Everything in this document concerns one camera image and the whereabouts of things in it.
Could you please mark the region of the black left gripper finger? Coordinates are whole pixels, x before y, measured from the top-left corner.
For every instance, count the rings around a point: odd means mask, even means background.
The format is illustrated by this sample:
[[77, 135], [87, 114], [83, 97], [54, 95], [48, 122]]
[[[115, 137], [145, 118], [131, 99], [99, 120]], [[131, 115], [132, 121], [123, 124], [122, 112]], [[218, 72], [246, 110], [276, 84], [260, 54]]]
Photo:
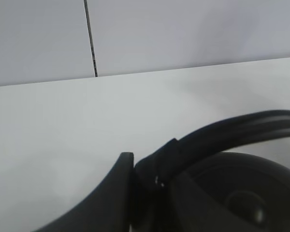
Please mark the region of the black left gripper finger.
[[128, 232], [134, 154], [123, 152], [98, 184], [78, 205], [38, 232]]

